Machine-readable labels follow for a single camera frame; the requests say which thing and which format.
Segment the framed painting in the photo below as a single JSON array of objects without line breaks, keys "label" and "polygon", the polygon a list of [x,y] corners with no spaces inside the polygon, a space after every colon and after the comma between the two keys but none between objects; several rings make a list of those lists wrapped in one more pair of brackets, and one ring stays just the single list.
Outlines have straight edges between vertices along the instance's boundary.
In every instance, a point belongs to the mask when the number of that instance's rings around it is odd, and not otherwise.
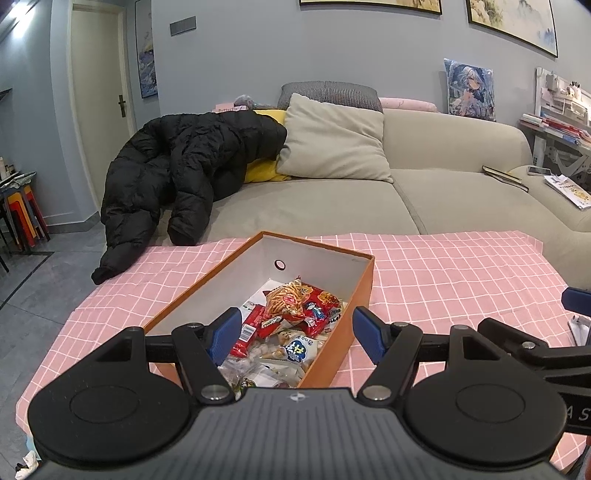
[{"label": "framed painting", "polygon": [[550,0],[466,0],[468,20],[558,57]]},{"label": "framed painting", "polygon": [[138,52],[139,89],[142,98],[158,95],[151,0],[138,0],[135,3],[135,46]]},{"label": "framed painting", "polygon": [[441,0],[300,0],[300,5],[385,5],[441,15]]}]

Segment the chip bag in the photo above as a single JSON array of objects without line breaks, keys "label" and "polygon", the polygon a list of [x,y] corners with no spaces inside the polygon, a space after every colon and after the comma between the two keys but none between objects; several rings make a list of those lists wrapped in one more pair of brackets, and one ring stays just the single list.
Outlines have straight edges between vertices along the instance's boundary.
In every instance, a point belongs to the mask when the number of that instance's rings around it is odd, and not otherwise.
[{"label": "chip bag", "polygon": [[304,319],[302,310],[302,289],[301,280],[297,277],[284,285],[271,290],[267,294],[267,305],[265,306],[265,320],[278,315],[289,315],[301,322]]},{"label": "chip bag", "polygon": [[303,284],[302,294],[304,322],[300,328],[307,337],[315,338],[331,321],[338,320],[342,306],[332,293],[311,285]]}]

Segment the white door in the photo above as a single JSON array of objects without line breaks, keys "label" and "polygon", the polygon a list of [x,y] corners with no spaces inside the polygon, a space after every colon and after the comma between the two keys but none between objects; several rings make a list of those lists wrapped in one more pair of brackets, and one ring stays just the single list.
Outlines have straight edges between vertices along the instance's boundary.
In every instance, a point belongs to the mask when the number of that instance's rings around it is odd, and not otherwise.
[{"label": "white door", "polygon": [[[110,12],[72,12],[72,78],[74,101],[86,165],[102,203],[111,161],[131,136],[122,116],[119,95],[126,95],[121,71],[118,15]],[[125,114],[133,115],[124,97]]]}]

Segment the ceiling light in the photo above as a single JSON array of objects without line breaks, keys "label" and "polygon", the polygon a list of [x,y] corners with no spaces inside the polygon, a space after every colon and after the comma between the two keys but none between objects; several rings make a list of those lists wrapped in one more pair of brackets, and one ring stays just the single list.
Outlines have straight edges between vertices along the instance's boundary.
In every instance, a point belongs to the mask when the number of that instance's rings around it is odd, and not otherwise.
[{"label": "ceiling light", "polygon": [[12,10],[10,10],[8,16],[16,20],[16,22],[20,22],[25,17],[28,11],[29,5],[27,4],[27,2],[19,2],[14,7],[12,7]]}]

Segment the beige throw pillow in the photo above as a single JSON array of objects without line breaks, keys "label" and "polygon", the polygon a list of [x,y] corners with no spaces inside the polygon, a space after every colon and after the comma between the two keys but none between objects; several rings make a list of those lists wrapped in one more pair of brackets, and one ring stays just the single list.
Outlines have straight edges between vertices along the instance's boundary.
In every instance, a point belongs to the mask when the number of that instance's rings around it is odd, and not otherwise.
[{"label": "beige throw pillow", "polygon": [[292,94],[285,115],[287,140],[277,173],[310,179],[393,183],[384,155],[384,114]]}]

